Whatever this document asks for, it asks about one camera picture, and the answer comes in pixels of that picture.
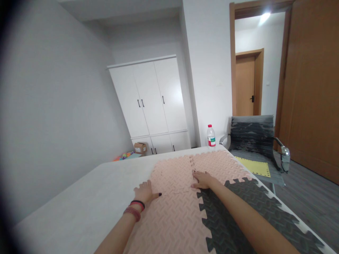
mesh chair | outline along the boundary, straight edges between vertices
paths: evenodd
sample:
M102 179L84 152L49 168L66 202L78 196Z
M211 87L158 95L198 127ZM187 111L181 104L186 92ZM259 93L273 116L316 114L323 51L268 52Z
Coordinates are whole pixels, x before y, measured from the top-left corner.
M268 163L271 177L256 176L261 181L269 182L273 192L275 192L274 184L285 186L281 174L289 170L290 151L278 138L274 137L273 115L233 116L231 134L220 139L221 145L227 136L231 136L231 145L228 150L234 156ZM281 167L278 166L273 155L274 139L281 146Z

bottle label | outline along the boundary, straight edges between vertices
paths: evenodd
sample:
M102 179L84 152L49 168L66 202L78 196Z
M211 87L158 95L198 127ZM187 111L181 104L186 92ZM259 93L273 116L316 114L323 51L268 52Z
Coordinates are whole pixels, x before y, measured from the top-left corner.
M215 137L207 137L208 145L215 146Z

ceiling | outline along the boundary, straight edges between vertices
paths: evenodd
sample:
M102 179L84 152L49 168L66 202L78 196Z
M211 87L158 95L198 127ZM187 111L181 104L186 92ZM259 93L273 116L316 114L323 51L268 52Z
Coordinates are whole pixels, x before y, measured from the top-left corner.
M180 8L168 8L164 10L157 10L152 12L143 12L125 16L114 16L107 19L99 19L98 22L102 26L112 27L115 25L131 24L144 22L149 20L174 18L179 15Z
M235 20L235 31L237 32L237 31L257 28L259 25L260 17L261 16L236 19ZM284 24L284 22L285 22L285 12L273 13L261 26Z
M58 0L79 21L102 20L103 24L130 23L172 17L181 0Z

wardrobe door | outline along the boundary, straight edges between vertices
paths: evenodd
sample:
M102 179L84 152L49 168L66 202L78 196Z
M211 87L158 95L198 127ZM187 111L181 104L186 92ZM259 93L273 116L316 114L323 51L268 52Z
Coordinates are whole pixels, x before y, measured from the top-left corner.
M154 62L168 131L187 129L177 58Z
M132 66L149 134L168 132L153 62Z
M171 139L168 134L151 137L155 154L172 152Z
M151 141L151 138L150 138L150 137L146 137L146 138L138 138L138 139L132 139L132 143L133 143L133 145L134 145L135 143L143 143L143 144L146 144L146 147L147 147L146 155L152 155L152 154L155 154L154 148L153 148L153 144L152 144L152 141Z
M149 135L132 66L109 69L131 137Z
M191 149L188 131L172 133L169 135L169 137L171 138L173 151Z

black hair tie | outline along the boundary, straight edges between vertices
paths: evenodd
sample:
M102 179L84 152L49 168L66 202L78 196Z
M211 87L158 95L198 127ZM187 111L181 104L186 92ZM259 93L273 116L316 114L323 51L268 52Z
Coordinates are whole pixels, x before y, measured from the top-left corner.
M133 203L133 202L138 202L138 203L142 204L142 206L145 209L145 204L142 201L140 201L140 200L133 200L131 203Z

